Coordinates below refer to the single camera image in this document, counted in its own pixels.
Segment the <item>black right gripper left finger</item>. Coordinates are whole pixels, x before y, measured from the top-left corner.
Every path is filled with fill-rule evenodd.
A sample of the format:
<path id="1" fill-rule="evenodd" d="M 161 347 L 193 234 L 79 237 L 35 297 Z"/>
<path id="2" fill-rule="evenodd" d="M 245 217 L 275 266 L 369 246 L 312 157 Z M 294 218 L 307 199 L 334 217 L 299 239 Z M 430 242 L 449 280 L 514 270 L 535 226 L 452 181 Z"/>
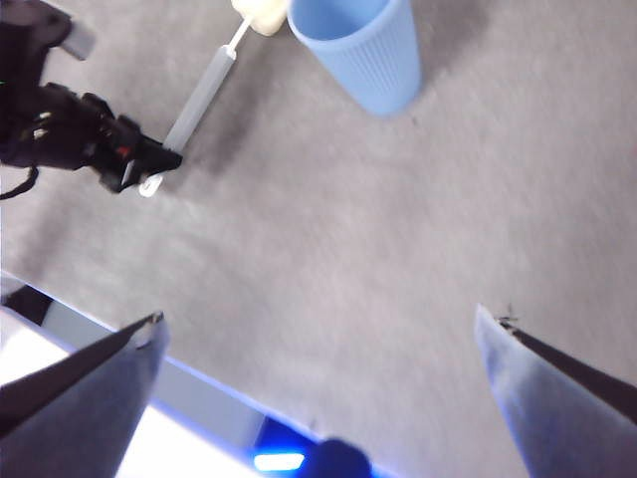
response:
<path id="1" fill-rule="evenodd" d="M 113 477 L 169 342 L 155 312 L 1 387 L 4 477 Z"/>

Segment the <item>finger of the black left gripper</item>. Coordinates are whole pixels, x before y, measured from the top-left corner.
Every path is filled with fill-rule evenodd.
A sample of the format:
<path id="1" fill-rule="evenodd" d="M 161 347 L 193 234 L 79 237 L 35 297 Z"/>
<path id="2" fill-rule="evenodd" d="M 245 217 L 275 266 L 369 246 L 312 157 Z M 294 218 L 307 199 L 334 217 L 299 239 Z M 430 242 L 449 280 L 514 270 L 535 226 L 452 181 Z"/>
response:
<path id="1" fill-rule="evenodd" d="M 125 189 L 137 186 L 143 182 L 147 172 L 135 161 L 127 164 L 115 165 L 99 173 L 100 184 L 111 193 L 121 193 Z"/>
<path id="2" fill-rule="evenodd" d="M 146 136 L 133 119 L 116 118 L 115 153 L 126 163 L 131 174 L 158 174 L 177 169 L 182 155 L 161 142 Z"/>

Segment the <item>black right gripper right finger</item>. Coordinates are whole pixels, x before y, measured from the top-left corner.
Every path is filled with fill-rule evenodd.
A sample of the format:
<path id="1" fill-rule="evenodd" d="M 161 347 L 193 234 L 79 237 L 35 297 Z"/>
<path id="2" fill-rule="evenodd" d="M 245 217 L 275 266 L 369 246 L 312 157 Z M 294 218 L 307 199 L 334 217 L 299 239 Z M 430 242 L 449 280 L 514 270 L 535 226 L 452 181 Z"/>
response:
<path id="1" fill-rule="evenodd" d="M 495 317 L 475 313 L 490 389 L 531 477 L 633 477 L 636 387 Z"/>

